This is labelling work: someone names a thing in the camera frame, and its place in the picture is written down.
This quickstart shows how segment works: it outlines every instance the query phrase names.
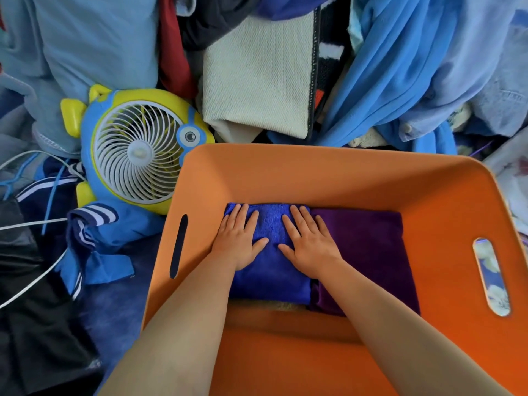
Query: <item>white fan grille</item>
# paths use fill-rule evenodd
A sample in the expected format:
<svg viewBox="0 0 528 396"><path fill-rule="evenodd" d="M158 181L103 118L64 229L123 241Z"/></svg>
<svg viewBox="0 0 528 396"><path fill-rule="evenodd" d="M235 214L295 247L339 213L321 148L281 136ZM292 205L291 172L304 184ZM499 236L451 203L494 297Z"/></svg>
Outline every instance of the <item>white fan grille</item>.
<svg viewBox="0 0 528 396"><path fill-rule="evenodd" d="M104 183L123 199L154 204L170 199L183 149L176 141L182 121L149 101L109 111L96 128L93 153Z"/></svg>

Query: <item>hand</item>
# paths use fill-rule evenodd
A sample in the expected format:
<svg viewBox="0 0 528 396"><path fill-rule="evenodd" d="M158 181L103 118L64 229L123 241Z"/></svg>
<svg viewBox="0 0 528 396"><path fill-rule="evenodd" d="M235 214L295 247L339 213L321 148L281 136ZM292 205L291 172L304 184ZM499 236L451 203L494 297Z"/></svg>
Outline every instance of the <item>hand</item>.
<svg viewBox="0 0 528 396"><path fill-rule="evenodd" d="M247 204L242 207L237 204L231 214L224 217L211 251L215 258L233 263L237 271L252 263L269 242L268 238L262 238L252 244L259 212L251 214L244 228L248 209Z"/></svg>
<svg viewBox="0 0 528 396"><path fill-rule="evenodd" d="M286 231L294 242L295 250L280 244L279 249L284 256L304 275L319 279L320 269L329 262L342 261L341 253L335 244L323 219L318 215L313 220L305 206L290 207L297 228L287 215L282 216Z"/></svg>

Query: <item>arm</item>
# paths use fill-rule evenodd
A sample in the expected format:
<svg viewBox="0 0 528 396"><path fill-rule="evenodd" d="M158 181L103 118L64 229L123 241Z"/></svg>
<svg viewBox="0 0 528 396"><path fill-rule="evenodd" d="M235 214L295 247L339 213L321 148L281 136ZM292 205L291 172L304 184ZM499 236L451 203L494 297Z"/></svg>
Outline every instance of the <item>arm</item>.
<svg viewBox="0 0 528 396"><path fill-rule="evenodd" d="M252 245L258 212L235 207L211 253L159 309L102 387L106 395L208 395L236 270L268 243Z"/></svg>
<svg viewBox="0 0 528 396"><path fill-rule="evenodd" d="M279 248L319 279L380 369L402 396L511 396L453 342L390 293L349 266L321 219L292 206L298 230L283 217L295 251Z"/></svg>

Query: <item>person's right hand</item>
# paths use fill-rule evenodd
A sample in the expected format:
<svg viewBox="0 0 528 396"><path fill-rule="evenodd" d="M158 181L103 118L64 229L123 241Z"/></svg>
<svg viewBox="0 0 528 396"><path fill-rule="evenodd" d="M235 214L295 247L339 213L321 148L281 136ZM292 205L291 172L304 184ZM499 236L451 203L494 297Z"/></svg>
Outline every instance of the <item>person's right hand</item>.
<svg viewBox="0 0 528 396"><path fill-rule="evenodd" d="M301 206L299 211L293 205L290 210L299 230L287 215L282 216L282 221L295 250L285 244L280 244L279 249L300 272L310 278L319 279L320 269L325 264L343 260L341 253L319 215L315 217L316 223L305 206Z"/></svg>

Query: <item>person's left hand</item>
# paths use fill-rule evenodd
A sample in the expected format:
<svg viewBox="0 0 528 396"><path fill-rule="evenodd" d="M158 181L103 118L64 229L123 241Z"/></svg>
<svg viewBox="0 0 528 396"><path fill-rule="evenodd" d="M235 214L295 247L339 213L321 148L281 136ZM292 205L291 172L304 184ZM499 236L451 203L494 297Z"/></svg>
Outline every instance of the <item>person's left hand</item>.
<svg viewBox="0 0 528 396"><path fill-rule="evenodd" d="M237 204L231 214L224 217L211 251L215 258L233 263L237 271L252 263L269 242L268 238L262 238L252 244L259 212L254 211L251 214L244 228L248 209L247 204L242 207Z"/></svg>

